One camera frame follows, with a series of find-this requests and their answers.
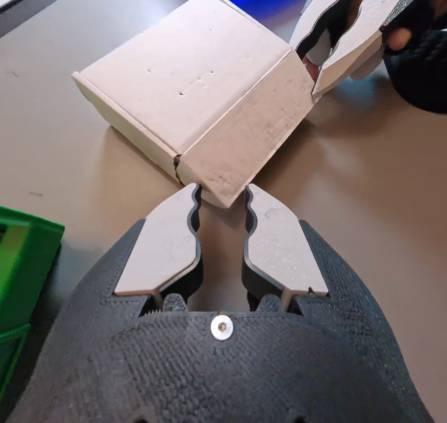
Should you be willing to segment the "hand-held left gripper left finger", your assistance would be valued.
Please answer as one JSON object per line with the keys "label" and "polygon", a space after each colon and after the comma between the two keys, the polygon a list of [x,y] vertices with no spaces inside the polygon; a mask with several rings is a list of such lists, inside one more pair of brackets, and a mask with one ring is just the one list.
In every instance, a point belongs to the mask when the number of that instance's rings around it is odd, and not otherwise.
{"label": "hand-held left gripper left finger", "polygon": [[146,217],[114,289],[118,297],[152,296],[161,307],[176,293],[185,302],[203,282],[201,186],[191,183]]}

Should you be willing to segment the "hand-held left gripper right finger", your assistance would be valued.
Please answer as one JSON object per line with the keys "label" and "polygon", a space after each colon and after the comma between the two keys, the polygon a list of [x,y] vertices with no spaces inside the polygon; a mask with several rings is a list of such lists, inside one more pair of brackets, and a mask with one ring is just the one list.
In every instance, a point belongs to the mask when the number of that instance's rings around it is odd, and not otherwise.
{"label": "hand-held left gripper right finger", "polygon": [[278,199],[249,184],[246,208],[242,282],[249,296],[279,298],[284,311],[293,296],[326,297],[321,270],[298,217]]}

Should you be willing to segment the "green plastic bin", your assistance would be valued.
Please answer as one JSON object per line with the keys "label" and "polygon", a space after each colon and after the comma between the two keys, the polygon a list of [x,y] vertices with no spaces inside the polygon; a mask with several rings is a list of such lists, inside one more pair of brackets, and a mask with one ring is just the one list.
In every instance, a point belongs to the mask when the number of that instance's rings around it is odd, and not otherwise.
{"label": "green plastic bin", "polygon": [[30,319],[65,227],[21,211],[0,208],[0,399],[30,331]]}

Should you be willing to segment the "white cardboard mailer box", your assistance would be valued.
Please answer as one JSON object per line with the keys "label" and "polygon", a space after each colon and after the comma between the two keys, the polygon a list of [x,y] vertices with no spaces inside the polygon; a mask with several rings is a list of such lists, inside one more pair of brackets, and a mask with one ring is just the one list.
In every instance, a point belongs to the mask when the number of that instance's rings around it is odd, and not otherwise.
{"label": "white cardboard mailer box", "polygon": [[189,0],[72,78],[114,129],[219,208],[317,102],[296,51],[229,0]]}

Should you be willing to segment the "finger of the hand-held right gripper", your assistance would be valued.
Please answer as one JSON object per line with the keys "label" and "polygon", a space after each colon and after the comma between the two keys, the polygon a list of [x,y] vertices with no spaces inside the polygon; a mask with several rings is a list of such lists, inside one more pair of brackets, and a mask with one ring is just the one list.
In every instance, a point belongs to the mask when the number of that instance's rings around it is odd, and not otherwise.
{"label": "finger of the hand-held right gripper", "polygon": [[290,45],[298,56],[322,65],[342,36],[352,0],[307,0]]}
{"label": "finger of the hand-held right gripper", "polygon": [[380,63],[388,34],[380,27],[397,0],[362,0],[358,15],[322,64],[312,95],[327,93],[347,77],[363,79]]}

